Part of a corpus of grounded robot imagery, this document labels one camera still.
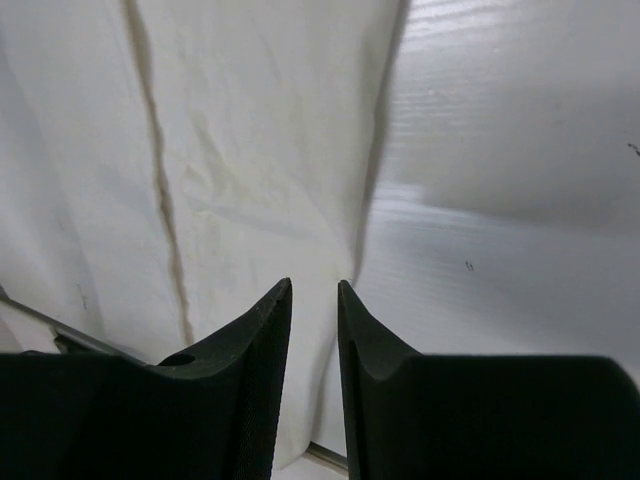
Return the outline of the white t-shirt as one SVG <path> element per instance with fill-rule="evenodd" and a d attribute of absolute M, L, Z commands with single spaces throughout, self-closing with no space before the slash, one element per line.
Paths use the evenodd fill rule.
<path fill-rule="evenodd" d="M 158 362 L 283 277 L 274 466 L 309 446 L 397 1 L 5 1 L 1 284 Z"/>

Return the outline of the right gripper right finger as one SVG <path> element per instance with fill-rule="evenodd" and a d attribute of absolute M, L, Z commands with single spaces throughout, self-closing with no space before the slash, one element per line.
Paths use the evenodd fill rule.
<path fill-rule="evenodd" d="M 639 393 L 601 356 L 423 354 L 338 287 L 353 479 L 635 479 Z"/>

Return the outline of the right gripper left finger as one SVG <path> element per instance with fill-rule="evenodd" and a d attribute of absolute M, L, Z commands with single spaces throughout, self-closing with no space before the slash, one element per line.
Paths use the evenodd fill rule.
<path fill-rule="evenodd" d="M 267 479 L 293 288 L 157 365 L 114 353 L 1 357 L 5 479 Z"/>

